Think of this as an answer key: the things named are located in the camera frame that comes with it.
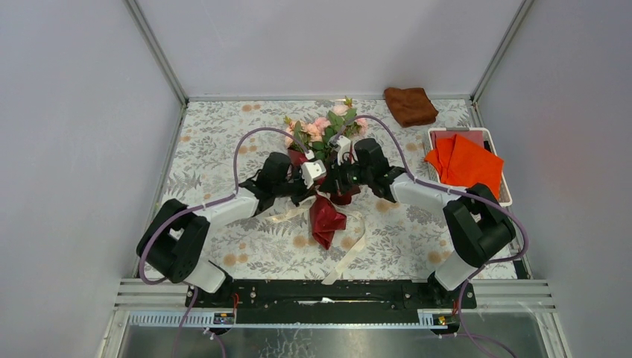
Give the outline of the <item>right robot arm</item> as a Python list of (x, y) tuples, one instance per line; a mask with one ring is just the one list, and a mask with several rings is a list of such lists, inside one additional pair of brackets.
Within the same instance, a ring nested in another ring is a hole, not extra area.
[(338, 136), (330, 142), (336, 158), (320, 185), (323, 192), (342, 195), (367, 186), (378, 198), (444, 217), (454, 251), (429, 277), (427, 295), (435, 306), (453, 302), (457, 288), (515, 238), (513, 222), (484, 184), (452, 189), (417, 180), (403, 167), (390, 165), (372, 138), (351, 142)]

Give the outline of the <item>cream printed ribbon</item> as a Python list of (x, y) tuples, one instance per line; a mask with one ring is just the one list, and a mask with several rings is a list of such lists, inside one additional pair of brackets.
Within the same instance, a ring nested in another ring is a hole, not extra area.
[[(287, 222), (294, 217), (302, 216), (304, 214), (309, 217), (309, 209), (311, 205), (315, 203), (315, 199), (316, 196), (312, 198), (307, 198), (304, 201), (301, 201), (296, 207), (289, 209), (286, 213), (269, 216), (266, 218), (266, 220), (278, 224), (281, 222)], [(336, 204), (335, 208), (339, 212), (347, 216), (347, 222), (349, 218), (351, 218), (355, 222), (355, 227), (358, 228), (358, 231), (355, 233), (355, 236), (350, 237), (350, 244), (347, 248), (346, 254), (332, 267), (328, 275), (325, 276), (325, 278), (322, 279), (322, 281), (320, 282), (325, 286), (331, 286), (335, 281), (341, 279), (351, 262), (358, 256), (358, 254), (362, 250), (364, 250), (367, 244), (367, 225), (364, 216), (358, 211), (349, 210), (346, 207), (342, 207)]]

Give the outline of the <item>dark red wrapping paper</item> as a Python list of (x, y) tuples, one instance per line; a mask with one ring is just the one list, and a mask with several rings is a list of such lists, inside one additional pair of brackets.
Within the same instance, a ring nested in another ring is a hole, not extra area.
[(335, 204), (348, 205), (352, 197), (359, 193), (359, 187), (354, 186), (344, 195), (339, 195), (337, 192), (330, 194), (328, 198), (320, 194), (316, 195), (315, 203), (309, 209), (309, 220), (312, 238), (325, 250), (330, 249), (335, 233), (345, 230), (347, 226), (347, 216), (339, 212)]

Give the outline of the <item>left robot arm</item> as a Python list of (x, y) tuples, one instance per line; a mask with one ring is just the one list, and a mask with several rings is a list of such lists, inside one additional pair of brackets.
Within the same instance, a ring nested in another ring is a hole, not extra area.
[(273, 152), (253, 177), (241, 182), (226, 198), (196, 207), (170, 199), (160, 207), (136, 247), (139, 265), (149, 264), (164, 280), (200, 289), (211, 305), (223, 306), (231, 296), (230, 276), (201, 256), (210, 229), (257, 216), (278, 198), (299, 203), (314, 192), (314, 185), (325, 175), (321, 160), (310, 159), (295, 166), (288, 155)]

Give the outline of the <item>pink fake flower bouquet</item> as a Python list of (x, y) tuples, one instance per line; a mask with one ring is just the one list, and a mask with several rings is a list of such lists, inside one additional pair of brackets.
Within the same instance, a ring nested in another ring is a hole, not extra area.
[(300, 146), (302, 143), (314, 153), (317, 159), (326, 161), (333, 152), (329, 141), (342, 128), (346, 120), (355, 118), (357, 114), (353, 99), (345, 97), (343, 101), (338, 101), (332, 109), (328, 110), (325, 116), (319, 116), (307, 122), (285, 116), (283, 119), (286, 125), (285, 131), (299, 140), (295, 142), (286, 136), (285, 147), (289, 151), (303, 153), (304, 150)]

